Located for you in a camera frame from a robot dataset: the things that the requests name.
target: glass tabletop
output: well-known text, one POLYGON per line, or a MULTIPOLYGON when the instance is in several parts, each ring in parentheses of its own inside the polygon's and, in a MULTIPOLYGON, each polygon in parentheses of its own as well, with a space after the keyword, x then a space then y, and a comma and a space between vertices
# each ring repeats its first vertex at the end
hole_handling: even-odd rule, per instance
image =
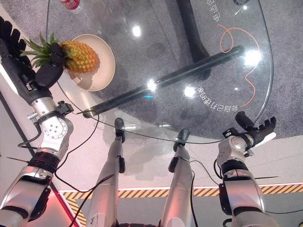
POLYGON ((87 91, 67 72, 59 86, 80 110, 109 125, 121 117, 143 136, 174 141, 187 128, 188 142, 221 140, 239 130, 238 111, 256 121, 270 94, 273 60, 257 0, 81 0, 76 11, 49 0, 52 32, 109 45, 116 68, 106 88, 87 91))

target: red can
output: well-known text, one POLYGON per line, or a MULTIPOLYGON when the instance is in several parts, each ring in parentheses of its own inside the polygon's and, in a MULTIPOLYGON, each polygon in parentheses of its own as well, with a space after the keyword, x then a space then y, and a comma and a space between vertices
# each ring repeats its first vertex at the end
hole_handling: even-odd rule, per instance
POLYGON ((59 0, 66 8, 73 10, 76 9, 79 4, 80 0, 59 0))

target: orange wire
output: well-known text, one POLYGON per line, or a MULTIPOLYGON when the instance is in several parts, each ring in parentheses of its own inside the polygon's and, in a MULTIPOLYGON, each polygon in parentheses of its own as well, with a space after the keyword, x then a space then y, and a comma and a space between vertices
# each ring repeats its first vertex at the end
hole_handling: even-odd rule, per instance
MULTIPOLYGON (((228 53, 228 52, 231 51, 231 49, 233 48, 234 41, 233 41, 233 36, 232 36, 232 34, 231 34, 231 32, 230 32, 230 31, 233 30, 233 29, 237 29, 237 30, 243 31, 243 32, 245 32, 246 34, 248 34, 248 35, 255 41, 255 43, 256 43, 256 45, 257 45, 257 47, 258 47, 258 52, 260 52, 260 47, 259 47, 258 42, 256 41, 256 39, 255 39, 248 31, 245 31, 244 29, 239 28, 239 27, 231 27, 231 28, 228 28, 228 29, 227 29, 227 28, 224 27, 223 25, 218 24, 218 26, 220 26, 220 27, 222 27, 222 28, 225 29, 225 32, 224 32, 223 35, 221 36, 221 40, 220 40, 220 49, 221 49, 221 51, 222 51, 223 53, 228 53), (231 36, 232 45, 231 45, 231 47, 230 47, 229 50, 225 51, 225 50, 223 50, 223 48, 222 48, 222 41, 223 41, 223 38, 224 38, 224 36, 225 36, 225 34, 226 34, 227 32, 228 32, 229 35, 231 36)), ((248 105, 248 104, 254 99, 254 97, 255 97, 256 88, 255 88, 255 86, 253 85, 253 83, 250 82, 250 80, 247 79, 247 76, 250 75, 250 74, 257 68, 257 65, 252 69, 252 71, 250 71, 249 73, 247 73, 246 76, 245 76, 245 80, 246 80, 247 82, 250 83, 250 85, 251 85, 252 88, 254 89, 254 93, 253 93, 251 99, 250 99, 246 104, 244 104, 244 105, 242 105, 242 106, 240 106, 240 107, 244 107, 244 106, 248 105)))

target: white floor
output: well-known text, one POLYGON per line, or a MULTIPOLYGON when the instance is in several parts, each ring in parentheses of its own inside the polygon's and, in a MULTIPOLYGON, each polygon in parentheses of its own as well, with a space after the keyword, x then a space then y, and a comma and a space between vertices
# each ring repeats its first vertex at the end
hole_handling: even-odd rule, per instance
MULTIPOLYGON (((12 21, 3 8, 1 8, 1 15, 12 21)), ((22 98, 13 93, 2 76, 0 76, 0 90, 26 137, 35 136, 36 130, 33 124, 27 120, 27 114, 32 112, 33 109, 22 98)), ((51 88, 51 92, 56 102, 64 100, 68 103, 67 98, 57 84, 51 88)), ((74 132, 70 139, 70 149, 72 149, 91 134, 96 121, 85 119, 81 114, 70 114, 67 117, 74 124, 74 132)), ((100 124, 88 143, 70 155, 66 164, 58 171, 58 175, 79 189, 92 187, 96 183, 99 172, 107 158, 107 151, 113 138, 114 129, 100 124)), ((16 146, 19 143, 18 140, 19 138, 15 141, 16 146)), ((41 141, 41 138, 33 145, 38 145, 39 141, 41 141)), ((119 188, 169 186, 172 174, 168 172, 168 165, 174 155, 172 146, 173 142, 149 139, 127 133, 126 142, 124 143, 126 172, 120 176, 119 188)), ((218 153, 217 146, 218 144, 187 145, 191 157, 203 162, 214 177, 213 161, 218 153)), ((255 148, 255 156, 247 159, 247 166, 255 177, 279 176, 278 178, 258 180, 260 184, 302 182, 302 147, 303 136, 273 140, 255 148)), ((23 156, 22 151, 15 154, 16 158, 23 158, 23 156)), ((193 164, 193 170, 196 173, 195 186, 214 185, 198 164, 193 164)), ((53 182, 59 190, 70 189, 69 186, 57 179, 54 179, 53 182)))

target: black metal bar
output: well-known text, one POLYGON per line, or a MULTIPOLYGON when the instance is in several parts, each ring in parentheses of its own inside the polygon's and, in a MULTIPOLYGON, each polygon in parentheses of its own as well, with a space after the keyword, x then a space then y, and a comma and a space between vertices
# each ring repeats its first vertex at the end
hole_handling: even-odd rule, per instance
POLYGON ((193 61, 198 62, 204 58, 208 58, 209 53, 201 42, 190 0, 177 0, 177 4, 193 61))
MULTIPOLYGON (((166 86, 174 84, 180 80, 188 78, 189 76, 192 76, 192 75, 196 74, 197 72, 209 70, 216 65, 230 61, 231 59, 243 54, 243 52, 244 52, 243 46, 235 46, 228 53, 221 52, 221 53, 215 54, 209 58, 205 58, 190 66, 187 66, 178 71, 175 71, 166 76, 163 76, 163 77, 159 78, 155 83, 157 85, 157 88, 166 87, 166 86)), ((128 91, 120 96, 114 97, 112 99, 109 99, 103 103, 100 103, 98 105, 95 105, 95 106, 87 109, 87 110, 93 110, 95 112, 86 112, 83 114, 83 116, 86 118, 93 117, 93 116, 97 115, 97 113, 101 114, 103 112, 116 108, 122 104, 128 103, 135 99, 138 99, 148 93, 150 93, 150 90, 147 88, 147 86, 138 87, 134 90, 128 91)))

